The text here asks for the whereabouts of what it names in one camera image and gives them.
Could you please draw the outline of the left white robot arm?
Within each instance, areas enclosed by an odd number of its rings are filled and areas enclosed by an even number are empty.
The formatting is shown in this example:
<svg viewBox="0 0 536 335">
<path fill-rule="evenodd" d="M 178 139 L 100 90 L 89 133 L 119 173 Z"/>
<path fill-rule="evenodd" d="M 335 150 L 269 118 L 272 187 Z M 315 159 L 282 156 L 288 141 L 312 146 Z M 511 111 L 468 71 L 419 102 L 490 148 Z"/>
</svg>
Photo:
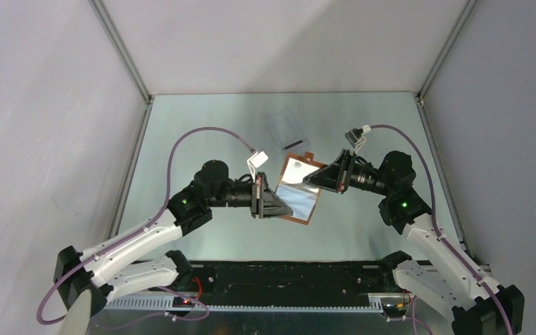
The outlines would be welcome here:
<svg viewBox="0 0 536 335">
<path fill-rule="evenodd" d="M 54 286 L 64 306 L 71 308 L 83 292 L 90 292 L 90 313 L 95 315 L 109 302 L 135 292 L 189 288 L 193 268 L 181 251 L 147 262 L 140 258 L 210 222 L 214 207 L 246 207 L 259 219 L 293 213 L 269 187 L 265 173 L 231 179 L 223 161 L 208 161 L 147 222 L 83 251 L 69 246 L 59 252 Z"/>
</svg>

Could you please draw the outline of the brown leather card holder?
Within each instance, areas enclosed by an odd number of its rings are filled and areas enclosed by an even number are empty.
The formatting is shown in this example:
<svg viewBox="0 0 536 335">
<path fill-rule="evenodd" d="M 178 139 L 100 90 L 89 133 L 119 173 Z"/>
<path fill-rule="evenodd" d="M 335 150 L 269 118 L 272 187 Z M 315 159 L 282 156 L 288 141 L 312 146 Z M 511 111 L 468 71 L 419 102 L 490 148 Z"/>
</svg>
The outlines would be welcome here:
<svg viewBox="0 0 536 335">
<path fill-rule="evenodd" d="M 306 151 L 303 155 L 289 153 L 285 157 L 276 195 L 292 210 L 291 214 L 280 219 L 308 225 L 317 207 L 321 190 L 304 182 L 313 172 L 324 168 L 324 163 L 314 159 L 314 153 Z"/>
</svg>

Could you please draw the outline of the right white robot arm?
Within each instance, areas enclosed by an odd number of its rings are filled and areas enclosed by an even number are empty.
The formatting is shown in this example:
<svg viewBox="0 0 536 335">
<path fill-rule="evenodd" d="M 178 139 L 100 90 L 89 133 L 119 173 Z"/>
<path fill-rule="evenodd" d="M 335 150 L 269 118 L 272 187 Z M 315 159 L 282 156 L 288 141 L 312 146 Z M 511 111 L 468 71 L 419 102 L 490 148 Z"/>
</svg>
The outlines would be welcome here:
<svg viewBox="0 0 536 335">
<path fill-rule="evenodd" d="M 446 318 L 454 334 L 519 334 L 525 298 L 515 285 L 503 286 L 451 242 L 437 223 L 433 209 L 412 186 L 412 159 L 391 151 L 378 168 L 344 149 L 331 164 L 304 177 L 324 191 L 345 193 L 349 188 L 372 192 L 383 199 L 378 209 L 385 225 L 414 244 L 434 266 L 422 269 L 403 251 L 383 259 L 378 272 L 382 289 L 413 293 Z"/>
</svg>

